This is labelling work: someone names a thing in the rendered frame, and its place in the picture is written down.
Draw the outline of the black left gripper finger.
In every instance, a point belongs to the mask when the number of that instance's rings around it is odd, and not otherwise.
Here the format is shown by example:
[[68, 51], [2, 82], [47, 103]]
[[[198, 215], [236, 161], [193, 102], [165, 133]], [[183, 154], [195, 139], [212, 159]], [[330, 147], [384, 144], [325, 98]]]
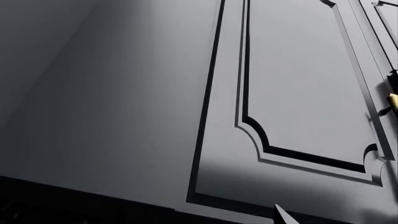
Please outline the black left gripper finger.
[[273, 221], [274, 224], [300, 224], [279, 205], [274, 205]]

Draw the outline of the grey panelled cabinet door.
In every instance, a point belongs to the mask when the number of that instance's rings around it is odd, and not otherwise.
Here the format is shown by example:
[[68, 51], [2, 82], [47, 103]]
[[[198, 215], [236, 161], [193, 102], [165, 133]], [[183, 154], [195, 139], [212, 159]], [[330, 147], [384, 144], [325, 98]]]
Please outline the grey panelled cabinet door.
[[357, 0], [389, 66], [398, 70], [398, 0]]
[[358, 0], [221, 0], [187, 201], [398, 224], [397, 131]]

